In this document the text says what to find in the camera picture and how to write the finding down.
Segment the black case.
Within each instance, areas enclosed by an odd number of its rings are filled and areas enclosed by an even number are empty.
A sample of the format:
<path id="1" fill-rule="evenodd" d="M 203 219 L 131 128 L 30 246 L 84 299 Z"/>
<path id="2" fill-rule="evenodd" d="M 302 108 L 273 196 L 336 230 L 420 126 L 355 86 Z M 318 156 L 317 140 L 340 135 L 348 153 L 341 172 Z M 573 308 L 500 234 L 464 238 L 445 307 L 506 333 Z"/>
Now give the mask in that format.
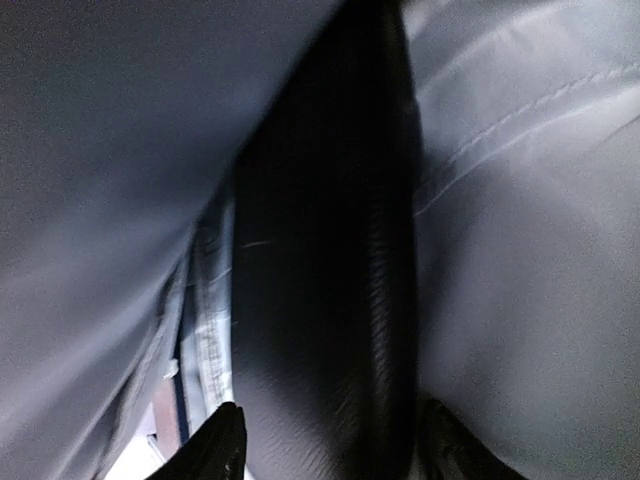
<path id="1" fill-rule="evenodd" d="M 234 172 L 233 391 L 255 478 L 407 477 L 420 151 L 400 7 L 348 1 Z"/>

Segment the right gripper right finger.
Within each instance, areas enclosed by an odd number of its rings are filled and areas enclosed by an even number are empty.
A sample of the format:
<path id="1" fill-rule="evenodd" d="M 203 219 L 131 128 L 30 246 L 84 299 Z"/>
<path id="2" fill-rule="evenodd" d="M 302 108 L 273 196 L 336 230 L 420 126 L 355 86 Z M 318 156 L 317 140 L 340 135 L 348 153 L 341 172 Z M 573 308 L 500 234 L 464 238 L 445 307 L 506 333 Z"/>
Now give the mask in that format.
<path id="1" fill-rule="evenodd" d="M 422 468 L 427 479 L 522 480 L 494 456 L 440 401 L 422 413 Z"/>

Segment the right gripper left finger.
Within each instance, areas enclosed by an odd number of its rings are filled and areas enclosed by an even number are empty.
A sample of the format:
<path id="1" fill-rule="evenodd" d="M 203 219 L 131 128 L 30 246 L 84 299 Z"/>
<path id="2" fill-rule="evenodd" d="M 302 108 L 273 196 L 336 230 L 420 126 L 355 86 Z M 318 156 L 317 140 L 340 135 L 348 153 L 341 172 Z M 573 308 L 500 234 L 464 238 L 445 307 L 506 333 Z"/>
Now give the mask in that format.
<path id="1" fill-rule="evenodd" d="M 244 411 L 225 402 L 149 480 L 243 480 L 246 451 Z"/>

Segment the navy blue backpack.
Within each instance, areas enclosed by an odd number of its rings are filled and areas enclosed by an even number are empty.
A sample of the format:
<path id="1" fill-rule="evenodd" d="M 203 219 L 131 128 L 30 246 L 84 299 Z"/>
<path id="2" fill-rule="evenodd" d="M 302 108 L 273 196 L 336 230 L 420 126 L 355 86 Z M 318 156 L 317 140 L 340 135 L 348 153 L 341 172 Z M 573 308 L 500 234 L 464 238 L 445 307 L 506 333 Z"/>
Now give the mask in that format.
<path id="1" fill-rule="evenodd" d="M 3 478 L 105 478 L 163 380 L 176 452 L 243 409 L 235 167 L 346 2 L 2 3 Z M 638 3 L 395 2 L 421 147 L 404 479 L 428 399 L 523 479 L 637 478 Z"/>

